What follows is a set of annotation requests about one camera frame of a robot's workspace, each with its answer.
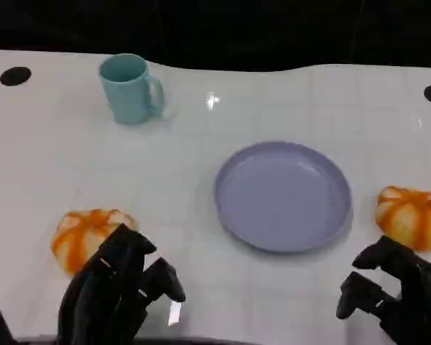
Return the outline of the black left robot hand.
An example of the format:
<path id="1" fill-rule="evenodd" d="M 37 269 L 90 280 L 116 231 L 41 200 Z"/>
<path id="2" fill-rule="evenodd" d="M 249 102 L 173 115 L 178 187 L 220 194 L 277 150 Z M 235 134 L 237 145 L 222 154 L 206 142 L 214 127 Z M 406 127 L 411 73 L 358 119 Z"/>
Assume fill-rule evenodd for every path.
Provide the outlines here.
<path id="1" fill-rule="evenodd" d="M 165 259 L 144 266 L 157 248 L 119 225 L 75 274 L 62 298 L 57 344 L 133 344 L 147 307 L 166 295 L 183 303 L 185 292 Z"/>

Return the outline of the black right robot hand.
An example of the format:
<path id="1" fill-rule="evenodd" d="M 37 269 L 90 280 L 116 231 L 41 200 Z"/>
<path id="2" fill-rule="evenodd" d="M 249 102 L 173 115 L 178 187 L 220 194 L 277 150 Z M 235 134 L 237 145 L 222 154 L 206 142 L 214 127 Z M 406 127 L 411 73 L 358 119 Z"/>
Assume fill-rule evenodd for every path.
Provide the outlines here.
<path id="1" fill-rule="evenodd" d="M 359 309 L 379 319 L 379 326 L 395 344 L 431 344 L 431 262 L 412 249 L 383 235 L 353 260 L 360 270 L 381 269 L 398 279 L 395 298 L 375 282 L 352 272 L 340 286 L 337 318 Z"/>

